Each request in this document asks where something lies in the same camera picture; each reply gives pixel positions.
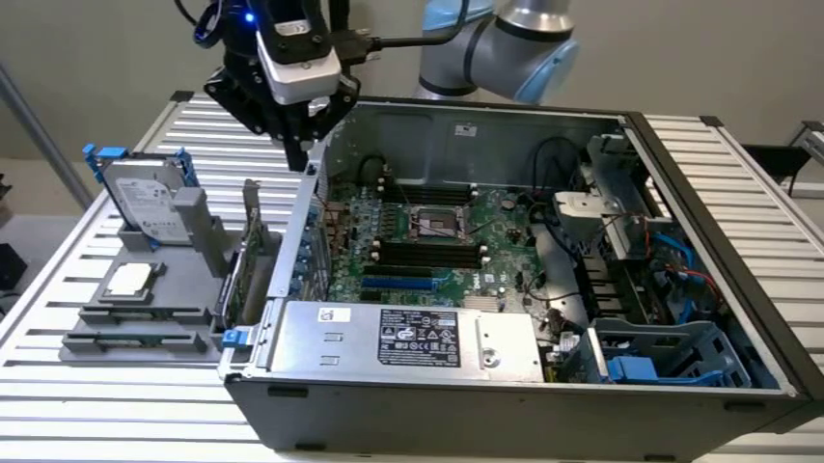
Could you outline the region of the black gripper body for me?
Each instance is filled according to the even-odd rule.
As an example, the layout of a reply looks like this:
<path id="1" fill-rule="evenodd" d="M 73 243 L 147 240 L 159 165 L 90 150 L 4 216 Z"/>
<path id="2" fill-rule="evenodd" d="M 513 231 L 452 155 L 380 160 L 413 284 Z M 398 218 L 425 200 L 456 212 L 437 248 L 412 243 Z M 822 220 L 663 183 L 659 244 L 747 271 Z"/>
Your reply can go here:
<path id="1" fill-rule="evenodd" d="M 223 70 L 260 73 L 302 139 L 305 104 L 336 90 L 336 49 L 318 1 L 233 1 Z"/>

